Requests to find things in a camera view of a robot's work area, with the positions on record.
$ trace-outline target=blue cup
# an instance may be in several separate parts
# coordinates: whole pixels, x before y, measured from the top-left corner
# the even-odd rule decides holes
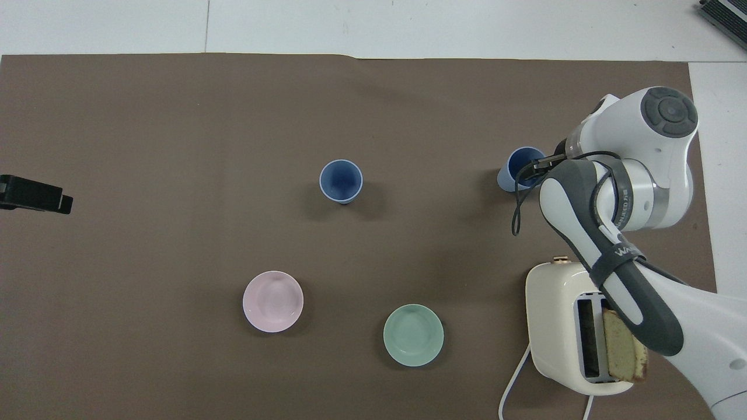
[[[526,164],[531,162],[533,159],[544,158],[545,154],[540,149],[534,147],[519,147],[514,150],[509,158],[506,160],[506,164],[498,171],[498,185],[505,191],[510,193],[514,192],[514,183],[518,171],[521,170]],[[526,190],[537,182],[537,179],[522,179],[518,182],[518,189],[520,191]]]
[[[348,204],[363,188],[363,172],[347,159],[331,161],[319,174],[319,188],[325,197],[335,203]]]

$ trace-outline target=pink bowl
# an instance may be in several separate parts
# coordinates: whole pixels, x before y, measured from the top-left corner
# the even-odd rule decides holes
[[[278,333],[301,316],[303,291],[296,279],[282,271],[266,271],[244,291],[244,314],[260,331]]]

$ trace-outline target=velcro strap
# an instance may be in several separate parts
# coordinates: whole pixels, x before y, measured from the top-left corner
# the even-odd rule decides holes
[[[597,288],[601,288],[604,280],[606,280],[607,277],[617,269],[617,267],[638,257],[645,259],[641,251],[630,242],[614,244],[602,252],[602,255],[592,266],[592,270],[589,272],[589,277],[592,278],[592,281]]]

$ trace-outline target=green bowl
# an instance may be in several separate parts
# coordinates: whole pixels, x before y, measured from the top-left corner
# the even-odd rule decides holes
[[[384,324],[384,345],[392,359],[405,366],[422,366],[438,356],[444,346],[444,327],[423,305],[400,306]]]

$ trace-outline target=bread slice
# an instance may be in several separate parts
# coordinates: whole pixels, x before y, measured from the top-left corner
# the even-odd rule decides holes
[[[645,380],[648,349],[633,336],[617,312],[602,309],[602,321],[610,376],[627,382]]]

